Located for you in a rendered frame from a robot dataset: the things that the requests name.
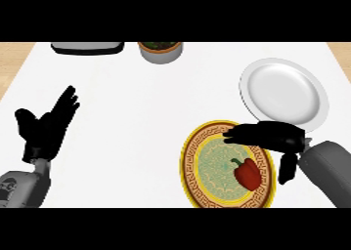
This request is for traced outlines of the plain white plate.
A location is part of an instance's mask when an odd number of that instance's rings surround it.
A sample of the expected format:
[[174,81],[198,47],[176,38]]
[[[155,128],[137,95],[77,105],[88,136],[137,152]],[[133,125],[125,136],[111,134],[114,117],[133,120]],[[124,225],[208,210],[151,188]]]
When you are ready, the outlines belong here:
[[313,74],[296,63],[276,58],[251,62],[238,89],[259,121],[288,123],[306,133],[319,128],[328,112],[327,94]]

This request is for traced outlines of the yellow patterned plate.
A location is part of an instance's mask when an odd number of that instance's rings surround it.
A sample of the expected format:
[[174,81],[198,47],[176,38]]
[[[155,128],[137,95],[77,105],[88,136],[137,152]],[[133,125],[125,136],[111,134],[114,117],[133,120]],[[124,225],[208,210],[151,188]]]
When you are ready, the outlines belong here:
[[[183,192],[198,208],[268,207],[275,191],[275,171],[269,153],[257,146],[223,142],[222,134],[237,125],[228,120],[204,123],[191,133],[180,152],[179,173]],[[234,170],[251,159],[262,174],[262,184],[247,190]]]

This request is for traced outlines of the grey pot with plant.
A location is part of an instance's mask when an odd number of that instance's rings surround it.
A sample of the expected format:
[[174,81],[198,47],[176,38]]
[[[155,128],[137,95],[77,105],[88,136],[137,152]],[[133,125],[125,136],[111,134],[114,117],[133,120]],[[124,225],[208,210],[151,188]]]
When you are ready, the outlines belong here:
[[139,42],[140,55],[149,63],[171,63],[182,54],[182,45],[182,42],[176,42],[171,47],[161,50],[154,50],[148,48],[142,42]]

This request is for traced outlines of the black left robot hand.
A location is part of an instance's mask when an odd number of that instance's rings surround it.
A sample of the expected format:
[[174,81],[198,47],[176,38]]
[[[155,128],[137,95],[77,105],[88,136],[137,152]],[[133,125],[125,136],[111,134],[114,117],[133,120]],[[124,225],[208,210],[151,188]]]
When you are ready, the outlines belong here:
[[31,163],[38,158],[46,161],[54,158],[66,128],[80,107],[77,98],[75,88],[68,86],[51,110],[40,117],[35,117],[23,108],[14,111],[19,135],[26,142],[22,157],[25,163]]

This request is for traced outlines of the grey and black appliance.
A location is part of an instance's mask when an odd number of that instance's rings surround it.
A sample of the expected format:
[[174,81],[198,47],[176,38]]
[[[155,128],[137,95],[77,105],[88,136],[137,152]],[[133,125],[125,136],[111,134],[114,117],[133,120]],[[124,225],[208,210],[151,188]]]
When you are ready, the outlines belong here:
[[123,42],[51,42],[51,50],[62,55],[99,56],[121,52]]

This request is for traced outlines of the red bell pepper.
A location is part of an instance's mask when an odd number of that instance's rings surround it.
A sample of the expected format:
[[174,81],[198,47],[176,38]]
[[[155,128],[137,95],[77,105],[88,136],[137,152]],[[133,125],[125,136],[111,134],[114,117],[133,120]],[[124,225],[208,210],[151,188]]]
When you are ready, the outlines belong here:
[[250,158],[245,158],[242,162],[237,158],[232,158],[231,161],[238,165],[234,169],[235,180],[248,191],[253,191],[262,183],[257,165]]

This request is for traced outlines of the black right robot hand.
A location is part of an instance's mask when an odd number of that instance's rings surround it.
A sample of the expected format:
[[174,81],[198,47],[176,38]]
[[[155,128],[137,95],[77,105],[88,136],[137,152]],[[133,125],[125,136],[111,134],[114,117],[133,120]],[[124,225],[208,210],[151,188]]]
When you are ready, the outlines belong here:
[[284,185],[294,178],[297,153],[305,149],[305,130],[284,122],[260,121],[235,125],[222,136],[226,144],[257,146],[281,153],[276,180]]

